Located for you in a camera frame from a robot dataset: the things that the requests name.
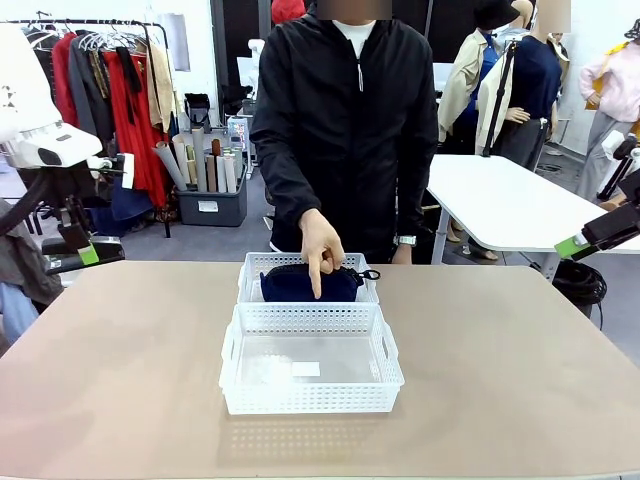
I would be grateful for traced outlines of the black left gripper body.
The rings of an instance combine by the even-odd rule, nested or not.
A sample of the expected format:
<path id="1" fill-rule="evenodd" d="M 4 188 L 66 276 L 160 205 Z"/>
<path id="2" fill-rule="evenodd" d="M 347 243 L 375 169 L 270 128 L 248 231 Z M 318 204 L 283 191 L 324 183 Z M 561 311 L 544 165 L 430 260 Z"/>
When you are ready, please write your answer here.
<path id="1" fill-rule="evenodd" d="M 90 246 L 91 222 L 83 201 L 97 197 L 96 181 L 87 167 L 51 168 L 47 179 L 47 205 L 59 234 L 47 241 L 47 252 L 78 253 Z"/>

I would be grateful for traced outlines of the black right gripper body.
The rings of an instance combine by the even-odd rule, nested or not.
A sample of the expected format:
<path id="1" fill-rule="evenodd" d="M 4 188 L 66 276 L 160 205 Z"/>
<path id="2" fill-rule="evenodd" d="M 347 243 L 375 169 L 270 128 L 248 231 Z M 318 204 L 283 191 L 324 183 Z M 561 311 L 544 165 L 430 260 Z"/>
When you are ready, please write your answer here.
<path id="1" fill-rule="evenodd" d="M 620 182 L 626 201 L 585 224 L 582 235 L 598 250 L 611 250 L 639 235 L 639 173 Z"/>

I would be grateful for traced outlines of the person's right hand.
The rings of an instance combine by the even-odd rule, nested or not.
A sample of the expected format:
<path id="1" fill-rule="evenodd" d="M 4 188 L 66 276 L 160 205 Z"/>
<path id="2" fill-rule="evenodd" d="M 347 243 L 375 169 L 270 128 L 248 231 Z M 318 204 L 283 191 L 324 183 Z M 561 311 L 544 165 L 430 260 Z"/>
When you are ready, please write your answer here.
<path id="1" fill-rule="evenodd" d="M 315 299 L 322 295 L 322 275 L 339 270 L 345 253 L 334 227 L 317 209 L 307 210 L 299 220 L 302 233 L 301 255 L 308 264 Z"/>

